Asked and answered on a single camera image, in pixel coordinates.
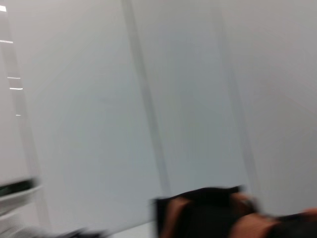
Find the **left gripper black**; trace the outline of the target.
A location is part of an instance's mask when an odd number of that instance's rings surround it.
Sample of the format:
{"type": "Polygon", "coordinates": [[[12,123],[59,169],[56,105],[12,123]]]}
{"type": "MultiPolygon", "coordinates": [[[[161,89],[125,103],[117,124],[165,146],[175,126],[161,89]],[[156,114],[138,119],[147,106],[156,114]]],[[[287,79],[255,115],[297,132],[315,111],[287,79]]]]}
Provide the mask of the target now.
{"type": "Polygon", "coordinates": [[[62,234],[37,233],[33,238],[108,238],[109,234],[105,231],[75,230],[62,234]]]}

